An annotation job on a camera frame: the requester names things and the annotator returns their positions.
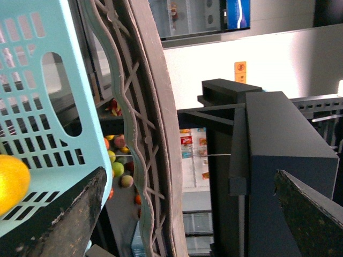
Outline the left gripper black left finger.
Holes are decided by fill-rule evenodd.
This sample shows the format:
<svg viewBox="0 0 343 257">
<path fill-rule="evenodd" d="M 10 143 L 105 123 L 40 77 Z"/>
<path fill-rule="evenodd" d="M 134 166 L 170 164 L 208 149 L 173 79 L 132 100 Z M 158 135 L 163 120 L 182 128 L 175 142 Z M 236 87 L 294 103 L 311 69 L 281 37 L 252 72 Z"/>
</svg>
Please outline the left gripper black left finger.
<svg viewBox="0 0 343 257">
<path fill-rule="evenodd" d="M 101 212 L 102 167 L 1 237 L 1 256 L 83 256 Z"/>
</svg>

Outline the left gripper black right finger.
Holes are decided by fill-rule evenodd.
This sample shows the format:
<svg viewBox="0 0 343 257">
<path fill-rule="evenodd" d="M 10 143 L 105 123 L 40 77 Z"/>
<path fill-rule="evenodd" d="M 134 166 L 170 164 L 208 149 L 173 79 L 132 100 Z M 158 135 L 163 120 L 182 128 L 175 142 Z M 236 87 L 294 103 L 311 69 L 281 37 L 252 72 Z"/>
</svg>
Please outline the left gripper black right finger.
<svg viewBox="0 0 343 257">
<path fill-rule="evenodd" d="M 342 206 L 285 170 L 274 176 L 285 221 L 302 256 L 342 256 Z"/>
</svg>

